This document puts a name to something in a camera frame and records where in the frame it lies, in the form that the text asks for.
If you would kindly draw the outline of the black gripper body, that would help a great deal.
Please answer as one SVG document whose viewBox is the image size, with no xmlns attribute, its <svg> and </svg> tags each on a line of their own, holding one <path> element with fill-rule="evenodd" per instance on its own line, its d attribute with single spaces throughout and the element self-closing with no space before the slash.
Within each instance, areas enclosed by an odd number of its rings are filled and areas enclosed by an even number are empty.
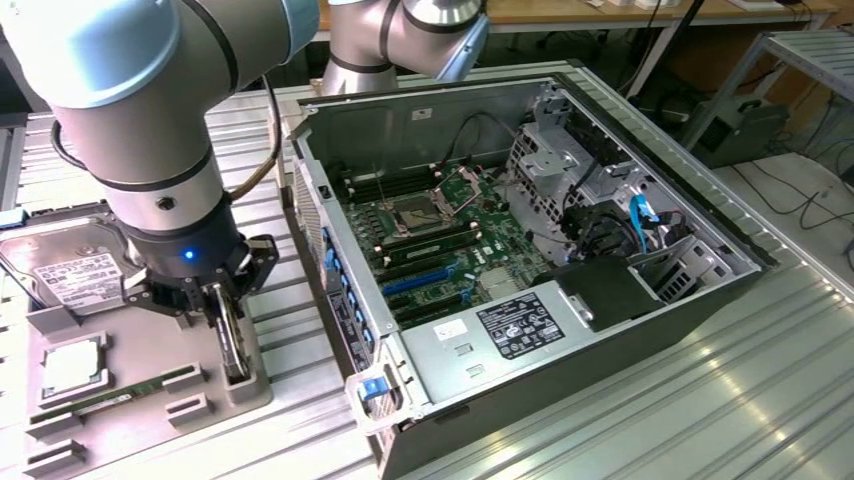
<svg viewBox="0 0 854 480">
<path fill-rule="evenodd" d="M 179 230 L 154 233 L 126 227 L 124 233 L 147 269 L 144 278 L 194 278 L 199 288 L 196 311 L 211 309 L 207 289 L 218 284 L 230 294 L 227 263 L 244 241 L 234 219 L 210 217 Z"/>
</svg>

